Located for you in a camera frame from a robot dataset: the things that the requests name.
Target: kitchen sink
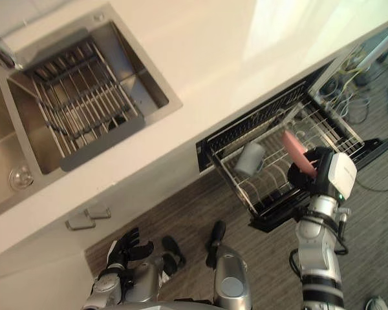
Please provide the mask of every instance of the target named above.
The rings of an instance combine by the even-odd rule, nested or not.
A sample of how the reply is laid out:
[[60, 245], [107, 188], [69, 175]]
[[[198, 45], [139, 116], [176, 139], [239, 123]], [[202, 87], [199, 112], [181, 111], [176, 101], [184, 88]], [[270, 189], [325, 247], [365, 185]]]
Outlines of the kitchen sink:
[[32, 182], [33, 177], [0, 90], [0, 203]]
[[110, 5], [14, 59], [0, 67], [0, 212], [181, 106]]

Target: wooden floor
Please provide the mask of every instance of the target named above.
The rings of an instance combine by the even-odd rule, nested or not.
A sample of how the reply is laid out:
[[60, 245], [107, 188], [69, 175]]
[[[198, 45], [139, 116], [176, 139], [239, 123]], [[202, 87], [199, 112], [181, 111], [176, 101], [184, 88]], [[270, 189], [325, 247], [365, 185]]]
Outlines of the wooden floor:
[[[374, 65], [371, 71], [385, 68], [386, 64]], [[368, 119], [353, 126], [363, 139], [388, 136], [387, 85], [388, 70], [370, 85]], [[358, 176], [364, 184], [387, 188], [388, 151]], [[388, 192], [370, 192], [355, 185], [345, 206], [353, 211], [346, 232], [350, 252], [339, 258], [345, 307], [363, 309], [371, 295], [381, 295], [388, 305]], [[162, 251], [161, 237], [170, 234], [179, 242], [188, 263], [163, 286], [160, 298], [212, 299], [213, 271], [205, 265], [204, 243], [218, 219], [227, 223], [225, 243], [240, 252], [248, 264], [253, 308], [300, 309], [301, 284], [288, 266], [289, 252], [297, 247], [296, 223], [289, 221], [269, 234], [249, 227], [247, 212], [216, 172], [90, 248], [86, 253], [89, 266], [94, 273], [103, 269], [111, 241], [132, 227], [139, 226], [142, 241], [154, 241], [157, 253]]]

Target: countertop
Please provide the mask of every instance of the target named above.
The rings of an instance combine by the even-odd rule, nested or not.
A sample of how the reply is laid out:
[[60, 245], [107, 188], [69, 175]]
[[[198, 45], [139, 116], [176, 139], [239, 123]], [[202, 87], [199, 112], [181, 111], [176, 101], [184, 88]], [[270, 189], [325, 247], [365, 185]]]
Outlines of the countertop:
[[[182, 107], [0, 215], [0, 253], [388, 25], [388, 0], [109, 2]], [[105, 3], [77, 0], [6, 42], [17, 51]]]

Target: gray cup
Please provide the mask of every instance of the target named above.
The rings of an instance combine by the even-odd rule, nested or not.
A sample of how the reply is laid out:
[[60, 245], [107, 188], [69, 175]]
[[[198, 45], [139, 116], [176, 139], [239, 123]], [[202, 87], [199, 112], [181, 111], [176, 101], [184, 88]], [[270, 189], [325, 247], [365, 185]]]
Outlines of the gray cup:
[[266, 150], [260, 144], [254, 142], [247, 143], [243, 147], [243, 151], [234, 170], [247, 176], [253, 176], [262, 169], [265, 153]]

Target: pull-out dish rack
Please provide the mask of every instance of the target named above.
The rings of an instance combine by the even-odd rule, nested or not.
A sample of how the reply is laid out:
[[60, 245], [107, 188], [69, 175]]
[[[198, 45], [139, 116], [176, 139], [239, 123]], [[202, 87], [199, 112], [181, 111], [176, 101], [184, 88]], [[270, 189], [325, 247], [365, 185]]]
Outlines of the pull-out dish rack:
[[[252, 214], [251, 226], [271, 231], [308, 204], [308, 194], [287, 179], [292, 160], [281, 142], [285, 129], [307, 148], [329, 147], [345, 152], [358, 169], [388, 148], [388, 140], [362, 139], [333, 111], [325, 112], [307, 90], [323, 69], [295, 83], [274, 98], [197, 143], [200, 171], [213, 165]], [[253, 176], [235, 170], [249, 142], [265, 149], [263, 168]]]

